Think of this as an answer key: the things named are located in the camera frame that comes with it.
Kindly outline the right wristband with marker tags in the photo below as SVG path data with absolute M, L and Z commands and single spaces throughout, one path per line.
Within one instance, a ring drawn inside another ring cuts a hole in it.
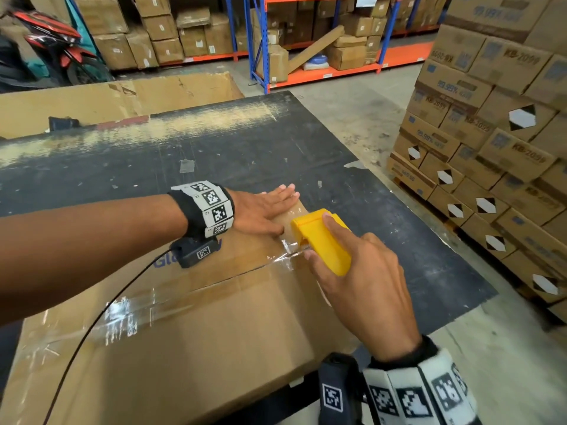
M 362 372 L 374 425 L 483 425 L 449 351 L 428 336 L 404 357 Z

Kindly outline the small black clamp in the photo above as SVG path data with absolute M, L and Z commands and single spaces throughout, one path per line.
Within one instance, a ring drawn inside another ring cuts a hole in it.
M 70 117 L 59 118 L 53 116 L 48 117 L 47 132 L 49 133 L 63 131 L 63 130 L 70 130 L 80 127 L 81 127 L 80 121 L 75 118 L 70 118 Z

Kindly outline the person's right hand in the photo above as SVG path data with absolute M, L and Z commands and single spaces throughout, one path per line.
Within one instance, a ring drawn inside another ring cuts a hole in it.
M 358 237 L 330 213 L 323 223 L 351 256 L 351 267 L 334 290 L 322 290 L 338 319 L 372 357 L 390 362 L 422 341 L 403 268 L 397 255 L 373 233 Z

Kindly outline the stack of printed cardboard cartons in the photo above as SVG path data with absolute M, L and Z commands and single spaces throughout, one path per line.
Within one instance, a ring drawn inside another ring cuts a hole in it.
M 567 0 L 386 8 L 436 31 L 389 169 L 567 333 Z

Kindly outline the left wristband with marker tags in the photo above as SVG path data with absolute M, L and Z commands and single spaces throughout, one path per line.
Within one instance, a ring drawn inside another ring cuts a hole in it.
M 168 195 L 188 222 L 183 237 L 209 239 L 229 230 L 234 222 L 234 203 L 225 188 L 209 181 L 173 186 Z

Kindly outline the person's left hand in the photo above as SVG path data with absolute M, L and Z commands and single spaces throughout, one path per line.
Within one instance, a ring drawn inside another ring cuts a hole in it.
M 230 189 L 227 189 L 226 191 L 230 195 L 233 204 L 234 221 L 232 223 L 232 228 L 247 235 L 254 235 L 250 233 L 250 224 L 253 220 L 273 221 L 274 218 L 281 214 L 287 213 L 292 208 L 262 209 L 261 194 L 263 192 L 259 194 L 253 194 L 251 192 L 233 191 Z M 286 186 L 286 192 L 297 192 L 295 190 L 295 185 L 290 184 Z

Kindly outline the wristband with marker tags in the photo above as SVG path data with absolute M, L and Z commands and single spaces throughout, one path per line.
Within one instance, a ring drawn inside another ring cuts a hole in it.
M 229 230 L 234 222 L 234 203 L 225 188 L 209 181 L 173 186 L 168 195 L 188 222 L 183 237 L 209 239 Z
M 483 425 L 449 351 L 428 336 L 404 357 L 362 372 L 374 425 Z

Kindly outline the red and black motorcycle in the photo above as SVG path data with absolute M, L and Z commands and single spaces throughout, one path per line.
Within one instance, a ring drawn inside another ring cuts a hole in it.
M 23 40 L 43 61 L 48 75 L 36 76 L 24 62 L 17 43 L 0 31 L 0 94 L 114 80 L 97 55 L 81 47 L 82 36 L 74 27 L 35 10 L 9 9 L 0 19 L 6 16 L 24 26 Z

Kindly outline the large taped cardboard box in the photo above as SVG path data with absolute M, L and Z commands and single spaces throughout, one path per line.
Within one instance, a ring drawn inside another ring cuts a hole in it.
M 280 237 L 221 236 L 220 251 L 182 269 L 161 246 L 87 291 L 23 322 L 0 425 L 211 423 L 315 371 L 358 340 L 339 322 L 299 253 Z

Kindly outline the yellow tape dispenser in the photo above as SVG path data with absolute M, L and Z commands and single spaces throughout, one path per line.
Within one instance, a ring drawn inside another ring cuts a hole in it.
M 298 216 L 291 220 L 290 227 L 300 247 L 313 249 L 334 274 L 342 277 L 351 267 L 351 256 L 324 225 L 325 213 L 328 210 L 322 208 Z

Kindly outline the person's left forearm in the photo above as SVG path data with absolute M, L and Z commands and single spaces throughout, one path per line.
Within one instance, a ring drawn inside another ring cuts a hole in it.
M 0 326 L 45 311 L 186 234 L 169 194 L 0 218 Z

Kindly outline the open empty cardboard box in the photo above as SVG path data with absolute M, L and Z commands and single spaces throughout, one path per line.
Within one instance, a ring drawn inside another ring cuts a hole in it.
M 0 139 L 43 134 L 49 118 L 82 126 L 244 98 L 233 77 L 191 73 L 0 94 Z

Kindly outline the long flat cardboard piece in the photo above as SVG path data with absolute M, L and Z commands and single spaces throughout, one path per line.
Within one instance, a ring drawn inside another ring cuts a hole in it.
M 338 25 L 327 34 L 323 35 L 313 44 L 309 45 L 303 51 L 291 58 L 288 62 L 287 74 L 291 74 L 300 68 L 305 62 L 322 52 L 325 48 L 333 44 L 338 38 L 345 34 L 343 25 Z

